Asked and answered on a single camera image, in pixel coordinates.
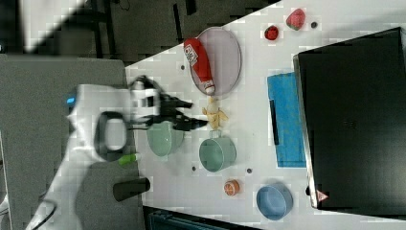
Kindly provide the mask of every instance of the plate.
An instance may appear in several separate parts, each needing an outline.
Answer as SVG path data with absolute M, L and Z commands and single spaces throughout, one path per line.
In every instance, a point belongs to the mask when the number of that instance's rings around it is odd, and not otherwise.
M 198 37 L 206 49 L 212 71 L 215 92 L 221 96 L 230 92 L 236 84 L 241 69 L 241 51 L 236 37 L 220 27 L 211 27 Z M 200 92 L 207 95 L 200 78 L 191 68 L 192 79 Z

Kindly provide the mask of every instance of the ketchup bottle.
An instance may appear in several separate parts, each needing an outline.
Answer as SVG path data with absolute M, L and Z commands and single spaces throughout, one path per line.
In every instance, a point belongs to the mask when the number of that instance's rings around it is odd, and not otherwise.
M 206 93 L 213 95 L 214 82 L 209 58 L 203 44 L 197 38 L 189 38 L 184 42 L 184 52 L 189 64 L 203 83 Z

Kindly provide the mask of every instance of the green cup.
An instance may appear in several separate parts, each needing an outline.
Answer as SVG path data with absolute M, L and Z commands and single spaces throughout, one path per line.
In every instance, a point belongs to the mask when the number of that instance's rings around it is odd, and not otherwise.
M 236 147 L 230 138 L 221 136 L 220 130 L 212 130 L 210 139 L 200 145 L 199 157 L 203 167 L 215 173 L 236 161 Z
M 149 147 L 157 156 L 166 156 L 180 147 L 184 131 L 172 128 L 172 123 L 154 124 L 147 130 Z

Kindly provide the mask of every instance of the small orange cup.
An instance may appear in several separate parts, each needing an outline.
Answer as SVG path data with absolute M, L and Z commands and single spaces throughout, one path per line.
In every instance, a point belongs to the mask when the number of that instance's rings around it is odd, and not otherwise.
M 224 192 L 228 196 L 234 196 L 239 192 L 239 184 L 236 180 L 229 180 L 224 185 Z

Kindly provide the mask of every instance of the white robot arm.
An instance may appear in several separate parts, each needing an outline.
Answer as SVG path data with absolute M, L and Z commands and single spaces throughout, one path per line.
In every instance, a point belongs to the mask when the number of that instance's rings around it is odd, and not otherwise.
M 207 124 L 177 111 L 176 107 L 190 108 L 192 104 L 165 94 L 145 76 L 137 78 L 129 89 L 82 84 L 66 102 L 72 107 L 68 120 L 75 130 L 27 230 L 82 229 L 75 212 L 79 187 L 92 164 L 134 153 L 130 152 L 127 136 L 133 125 L 149 128 L 170 121 L 173 128 L 190 131 Z

